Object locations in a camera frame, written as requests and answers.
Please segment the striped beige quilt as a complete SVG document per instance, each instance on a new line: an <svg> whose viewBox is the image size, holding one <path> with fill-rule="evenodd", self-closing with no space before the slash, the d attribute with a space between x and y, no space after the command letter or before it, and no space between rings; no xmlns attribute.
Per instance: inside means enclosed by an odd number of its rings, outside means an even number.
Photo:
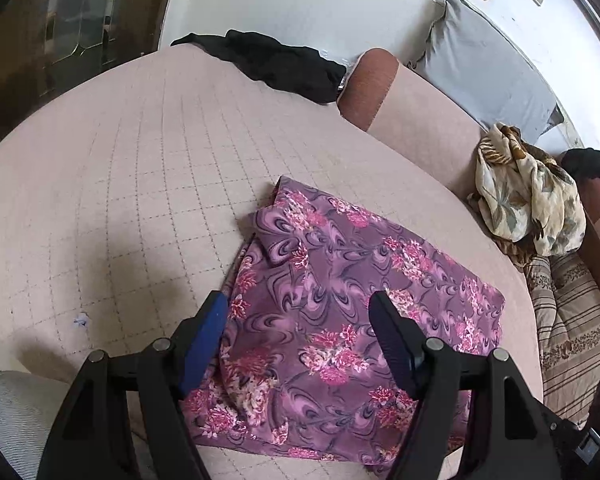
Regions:
<svg viewBox="0 0 600 480"><path fill-rule="evenodd" d="M544 404L583 427L600 382L600 289L575 252L535 257L526 270Z"/></svg>

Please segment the person's jeans legs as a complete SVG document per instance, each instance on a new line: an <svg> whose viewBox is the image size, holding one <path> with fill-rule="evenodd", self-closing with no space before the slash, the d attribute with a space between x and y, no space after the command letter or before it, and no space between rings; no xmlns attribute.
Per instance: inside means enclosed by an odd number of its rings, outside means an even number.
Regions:
<svg viewBox="0 0 600 480"><path fill-rule="evenodd" d="M23 479L35 479L50 428L70 386L0 370L0 451Z"/></svg>

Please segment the black garment on bed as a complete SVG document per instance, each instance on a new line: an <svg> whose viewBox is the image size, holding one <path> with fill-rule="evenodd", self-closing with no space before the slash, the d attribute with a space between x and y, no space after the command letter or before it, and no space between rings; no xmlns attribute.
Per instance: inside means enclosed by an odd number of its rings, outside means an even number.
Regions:
<svg viewBox="0 0 600 480"><path fill-rule="evenodd" d="M336 102L347 67L322 58L310 47L281 44L258 32L230 29L224 36L190 32L171 46L193 44L208 55L234 64L254 81L274 90L298 94L316 104Z"/></svg>

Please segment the wooden glass wardrobe door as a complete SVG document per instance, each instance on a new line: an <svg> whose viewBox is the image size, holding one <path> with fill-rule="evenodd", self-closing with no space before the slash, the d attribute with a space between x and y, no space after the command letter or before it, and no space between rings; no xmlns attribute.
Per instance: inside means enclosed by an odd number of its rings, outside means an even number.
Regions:
<svg viewBox="0 0 600 480"><path fill-rule="evenodd" d="M166 0L0 0L0 142L24 118L158 48Z"/></svg>

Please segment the grey pillow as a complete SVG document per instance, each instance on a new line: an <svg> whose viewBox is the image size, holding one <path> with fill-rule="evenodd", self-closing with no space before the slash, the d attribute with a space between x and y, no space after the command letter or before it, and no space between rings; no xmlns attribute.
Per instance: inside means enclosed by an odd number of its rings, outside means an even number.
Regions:
<svg viewBox="0 0 600 480"><path fill-rule="evenodd" d="M412 70L483 128L514 126L530 144L565 119L534 65L465 0L443 0Z"/></svg>

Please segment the purple floral long-sleeve shirt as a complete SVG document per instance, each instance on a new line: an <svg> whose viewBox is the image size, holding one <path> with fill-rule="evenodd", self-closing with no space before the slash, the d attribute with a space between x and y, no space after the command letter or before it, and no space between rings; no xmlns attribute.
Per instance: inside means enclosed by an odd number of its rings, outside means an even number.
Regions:
<svg viewBox="0 0 600 480"><path fill-rule="evenodd" d="M389 469L416 404L392 379L370 297L484 356L501 340L503 295L403 226L287 177L252 221L219 351L182 404L193 440Z"/></svg>

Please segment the pink bolster headrest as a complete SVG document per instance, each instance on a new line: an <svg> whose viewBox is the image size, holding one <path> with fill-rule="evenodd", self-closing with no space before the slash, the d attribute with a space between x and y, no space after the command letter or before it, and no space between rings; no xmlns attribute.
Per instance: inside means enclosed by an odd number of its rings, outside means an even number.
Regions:
<svg viewBox="0 0 600 480"><path fill-rule="evenodd" d="M358 58L337 101L340 115L424 170L460 200L475 192L484 130L385 49Z"/></svg>

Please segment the beige floral blanket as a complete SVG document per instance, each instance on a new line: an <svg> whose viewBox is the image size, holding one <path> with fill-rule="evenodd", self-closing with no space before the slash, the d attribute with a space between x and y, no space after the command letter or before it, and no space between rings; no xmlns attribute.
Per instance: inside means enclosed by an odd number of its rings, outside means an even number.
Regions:
<svg viewBox="0 0 600 480"><path fill-rule="evenodd" d="M467 201L520 270L535 257L575 252L585 237L576 181L552 156L524 142L518 128L501 122L477 145L475 191Z"/></svg>

